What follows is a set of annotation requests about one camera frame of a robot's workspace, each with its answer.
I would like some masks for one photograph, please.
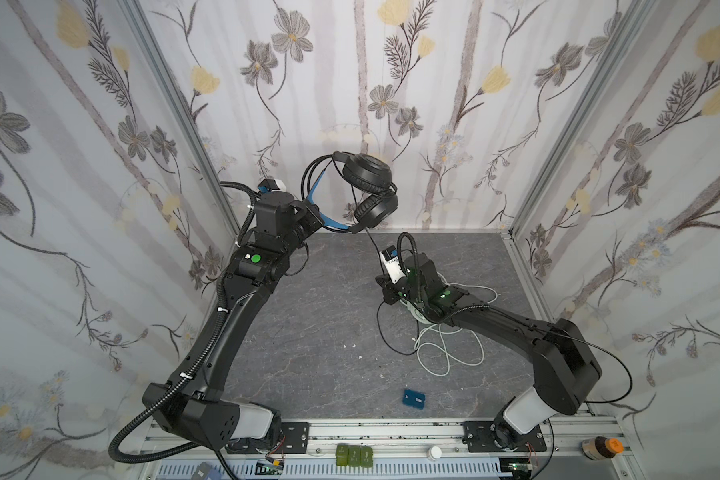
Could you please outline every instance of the coiled white cable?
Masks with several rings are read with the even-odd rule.
[[[465,285],[465,284],[463,284],[463,283],[448,283],[448,281],[445,279],[444,276],[442,276],[440,273],[438,273],[438,275],[440,276],[440,280],[442,280],[443,283],[445,283],[445,284],[447,284],[447,285],[457,285],[457,286],[462,286],[462,287],[464,287],[464,288],[482,288],[482,289],[490,290],[491,292],[494,293],[494,298],[491,299],[489,302],[486,302],[486,303],[495,302],[496,299],[499,298],[498,292],[497,292],[496,290],[490,288],[489,286],[482,286],[482,285]],[[461,328],[458,329],[458,330],[454,330],[453,332],[443,332],[443,331],[442,331],[442,324],[441,324],[441,323],[432,323],[432,322],[429,322],[428,320],[426,320],[426,319],[424,318],[424,316],[423,316],[418,310],[416,310],[416,307],[414,307],[410,302],[407,302],[406,300],[401,300],[401,302],[403,302],[403,305],[405,305],[406,308],[408,308],[408,311],[411,312],[411,315],[413,315],[413,318],[415,318],[415,319],[416,319],[417,321],[419,321],[420,323],[423,323],[423,324],[425,324],[425,325],[428,325],[427,328],[423,329],[423,330],[418,334],[418,338],[415,340],[415,343],[414,343],[414,350],[416,351],[416,358],[418,359],[418,363],[419,363],[419,365],[421,365],[422,368],[423,368],[424,370],[426,370],[428,373],[430,373],[430,374],[432,374],[432,375],[434,375],[434,376],[447,376],[447,375],[451,372],[451,359],[453,359],[453,360],[455,360],[456,362],[459,362],[459,363],[461,363],[462,365],[465,365],[465,366],[478,366],[478,365],[480,365],[480,364],[483,362],[483,360],[485,360],[485,350],[483,349],[483,343],[480,341],[480,337],[478,337],[478,334],[477,334],[477,333],[471,332],[472,335],[474,335],[474,339],[478,341],[478,345],[480,345],[480,361],[479,361],[479,362],[476,362],[476,363],[470,363],[470,362],[465,362],[464,360],[460,360],[460,359],[456,358],[455,356],[451,355],[451,353],[448,352],[448,347],[447,347],[446,344],[445,344],[445,338],[443,337],[443,335],[453,335],[453,334],[455,334],[455,333],[459,333],[459,332],[462,331]],[[435,327],[437,327],[437,329],[434,330],[434,331],[436,331],[436,332],[440,335],[440,341],[441,341],[442,344],[443,344],[442,346],[440,346],[440,345],[438,345],[438,344],[436,344],[436,343],[432,343],[432,342],[422,342],[422,337],[424,336],[424,334],[425,334],[427,331],[430,331],[430,330],[434,329]],[[446,366],[446,369],[445,369],[445,372],[443,372],[443,373],[432,372],[432,370],[430,370],[429,368],[427,368],[427,366],[424,364],[424,362],[422,361],[422,357],[421,357],[421,348],[422,348],[423,346],[425,346],[425,345],[433,346],[434,348],[440,350],[442,353],[445,354],[445,361],[446,361],[446,365],[447,365],[447,366]]]

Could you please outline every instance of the gray table surface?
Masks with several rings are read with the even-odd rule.
[[[380,248],[396,234],[373,233]],[[491,286],[495,305],[532,316],[499,234],[415,234],[418,250],[451,282]],[[416,355],[400,356],[378,334],[376,309],[382,301],[374,282],[380,266],[365,234],[315,234],[310,259],[293,277],[283,277],[262,308],[235,358],[225,399],[257,402],[284,418],[443,418],[494,416],[533,383],[530,364],[518,354],[480,336],[480,366],[452,362],[446,377],[427,373]],[[304,259],[294,254],[291,270]],[[472,289],[485,300],[486,290]],[[416,325],[400,304],[380,312],[384,336],[395,348],[411,351]],[[427,332],[424,340],[438,342]],[[467,331],[445,337],[448,350],[467,362],[480,358]],[[445,370],[444,355],[426,346],[422,361]],[[402,404],[403,389],[427,396],[423,410]]]

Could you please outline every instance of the mounting plate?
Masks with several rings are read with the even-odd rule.
[[[492,421],[464,422],[461,424],[464,426],[464,442],[467,444],[470,453],[504,452],[502,448],[494,444],[493,439],[490,437],[490,428],[493,424]],[[534,427],[523,438],[536,452],[547,451],[547,443],[541,435],[539,426]],[[522,445],[515,451],[529,452],[530,450],[526,445]]]
[[[283,422],[280,429],[283,434],[282,447],[275,448],[273,455],[279,455],[280,452],[307,453],[308,422]],[[237,442],[229,444],[226,452],[230,455],[261,455],[262,452],[257,447],[256,439],[240,438]]]

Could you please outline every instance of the black headphones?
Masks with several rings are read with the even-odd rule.
[[[315,184],[312,185],[312,174],[320,163],[328,159],[330,159],[328,165],[322,169]],[[370,196],[355,207],[355,219],[357,223],[354,225],[341,224],[321,212],[320,216],[323,221],[325,221],[325,228],[327,230],[356,234],[365,228],[373,228],[379,225],[384,218],[398,208],[398,188],[392,182],[392,170],[389,168],[389,165],[368,154],[349,154],[340,151],[333,152],[333,155],[323,155],[309,164],[302,176],[303,199],[312,202],[312,196],[320,183],[320,179],[325,174],[326,169],[331,164],[334,164],[338,172],[336,163],[344,164],[344,168],[342,168],[339,174],[348,184],[364,191]],[[305,180],[307,182],[307,196],[305,196],[304,189]]]

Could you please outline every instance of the green block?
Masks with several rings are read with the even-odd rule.
[[[345,467],[349,464],[349,445],[340,443],[336,446],[336,466]]]
[[[349,447],[349,466],[360,466],[360,446],[353,445]]]
[[[360,449],[360,466],[363,468],[373,468],[373,448],[362,447]]]

